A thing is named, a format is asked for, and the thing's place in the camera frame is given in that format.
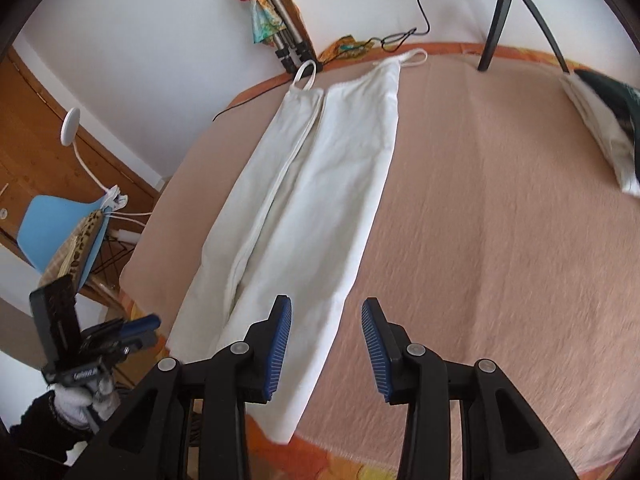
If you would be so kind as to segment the left dark sleeved forearm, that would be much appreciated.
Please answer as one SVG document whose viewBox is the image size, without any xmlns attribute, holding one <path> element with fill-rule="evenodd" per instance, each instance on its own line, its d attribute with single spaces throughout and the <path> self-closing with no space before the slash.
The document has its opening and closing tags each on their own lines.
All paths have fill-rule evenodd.
<svg viewBox="0 0 640 480">
<path fill-rule="evenodd" d="M 2 479 L 63 479 L 67 453 L 92 440 L 88 422 L 72 422 L 55 400 L 54 390 L 38 396 L 21 421 L 2 432 Z"/>
</svg>

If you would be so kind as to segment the left white gloved hand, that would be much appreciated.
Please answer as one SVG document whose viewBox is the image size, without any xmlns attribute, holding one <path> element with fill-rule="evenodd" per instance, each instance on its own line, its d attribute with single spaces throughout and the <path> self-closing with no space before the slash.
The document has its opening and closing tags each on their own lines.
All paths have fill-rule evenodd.
<svg viewBox="0 0 640 480">
<path fill-rule="evenodd" d="M 111 374 L 80 387 L 56 384 L 55 411 L 77 429 L 88 429 L 96 434 L 120 405 L 120 396 Z"/>
</svg>

